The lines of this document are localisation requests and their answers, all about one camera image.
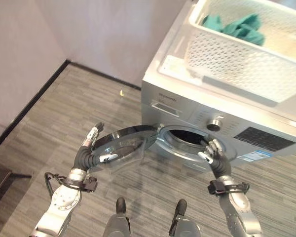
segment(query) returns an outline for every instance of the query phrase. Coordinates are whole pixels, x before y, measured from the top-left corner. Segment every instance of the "black cable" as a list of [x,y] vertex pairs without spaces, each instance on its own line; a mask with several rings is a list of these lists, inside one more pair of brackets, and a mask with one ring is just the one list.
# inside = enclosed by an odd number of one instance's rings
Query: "black cable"
[[54,191],[53,191],[53,188],[51,187],[51,184],[50,184],[50,181],[49,181],[51,179],[49,177],[50,174],[51,173],[47,172],[47,173],[44,174],[44,177],[45,177],[45,184],[46,184],[48,193],[49,193],[50,198],[51,198],[53,196]]
[[53,188],[51,187],[51,184],[50,184],[50,179],[51,178],[56,179],[56,181],[60,185],[64,185],[67,188],[84,191],[84,188],[76,188],[76,187],[73,187],[73,186],[70,186],[69,184],[67,184],[65,182],[65,180],[66,180],[66,177],[65,176],[60,176],[59,174],[53,174],[53,173],[50,173],[50,172],[46,172],[44,174],[44,177],[45,177],[45,184],[46,184],[46,187],[47,187],[47,190],[48,190],[48,193],[49,193],[50,197],[52,197],[53,194],[54,194]]

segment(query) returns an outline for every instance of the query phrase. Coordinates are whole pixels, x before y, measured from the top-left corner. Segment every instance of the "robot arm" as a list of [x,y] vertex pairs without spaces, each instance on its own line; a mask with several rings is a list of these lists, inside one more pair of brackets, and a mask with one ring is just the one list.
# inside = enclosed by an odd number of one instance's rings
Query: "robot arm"
[[[74,166],[68,177],[59,176],[57,174],[45,173],[46,186],[51,195],[51,203],[48,210],[43,214],[38,224],[35,226],[30,237],[60,237],[63,236],[70,220],[73,210],[81,201],[81,192],[93,192],[97,187],[97,180],[89,177],[85,181],[87,169],[86,164],[92,160],[91,148],[103,130],[103,124],[95,125],[86,136],[76,157]],[[49,179],[52,176],[61,186],[53,192]]]
[[252,213],[250,202],[246,197],[249,185],[236,184],[231,177],[231,166],[217,140],[206,147],[205,152],[198,155],[211,166],[216,180],[208,187],[210,194],[220,197],[220,205],[227,219],[230,233],[234,237],[262,237],[259,221]]

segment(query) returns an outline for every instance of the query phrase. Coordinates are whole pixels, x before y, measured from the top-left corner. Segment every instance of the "black baseboard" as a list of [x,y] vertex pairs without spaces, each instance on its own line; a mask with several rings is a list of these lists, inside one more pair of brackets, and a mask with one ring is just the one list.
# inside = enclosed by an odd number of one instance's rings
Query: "black baseboard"
[[22,120],[26,113],[31,109],[31,107],[39,100],[39,98],[44,94],[44,92],[50,87],[50,85],[56,80],[59,74],[66,68],[70,63],[70,60],[66,60],[57,71],[51,76],[51,78],[45,83],[45,85],[39,90],[39,92],[30,100],[30,102],[24,107],[24,109],[18,114],[18,116],[13,120],[13,122],[5,129],[5,131],[0,136],[0,145],[7,138],[10,132],[16,127],[16,125]]
[[86,70],[86,71],[88,71],[88,72],[91,72],[91,73],[97,74],[97,75],[102,76],[102,77],[104,77],[104,78],[107,78],[107,79],[110,79],[110,80],[113,80],[113,81],[119,82],[119,83],[121,83],[121,84],[123,84],[123,85],[129,86],[129,87],[134,88],[134,89],[136,89],[136,90],[141,90],[141,88],[140,88],[139,86],[137,86],[137,85],[134,85],[134,84],[132,84],[132,83],[125,82],[125,81],[123,81],[123,80],[121,80],[121,79],[114,78],[114,77],[112,77],[112,76],[109,76],[109,75],[107,75],[107,74],[101,73],[101,72],[99,72],[99,71],[97,71],[97,70],[94,70],[94,69],[89,68],[89,67],[87,67],[87,66],[81,65],[81,64],[79,64],[79,63],[71,62],[71,65],[74,65],[74,66],[76,66],[76,67],[78,67],[78,68],[84,69],[84,70]]

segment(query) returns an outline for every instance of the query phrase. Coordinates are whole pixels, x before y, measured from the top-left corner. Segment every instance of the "brand logo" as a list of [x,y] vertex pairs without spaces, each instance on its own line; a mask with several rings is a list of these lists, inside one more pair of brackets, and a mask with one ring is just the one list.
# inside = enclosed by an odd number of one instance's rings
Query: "brand logo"
[[173,102],[176,102],[177,101],[175,98],[172,98],[170,96],[164,95],[162,93],[159,93],[159,96],[161,96],[163,99],[168,99],[168,100],[171,100]]

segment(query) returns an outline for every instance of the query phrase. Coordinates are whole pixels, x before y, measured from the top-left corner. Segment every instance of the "washing machine door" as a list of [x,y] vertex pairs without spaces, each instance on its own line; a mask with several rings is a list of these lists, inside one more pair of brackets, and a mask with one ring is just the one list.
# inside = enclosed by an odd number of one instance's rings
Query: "washing machine door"
[[158,137],[156,128],[149,125],[127,127],[97,140],[92,154],[100,163],[125,163],[143,157],[143,152],[155,143]]

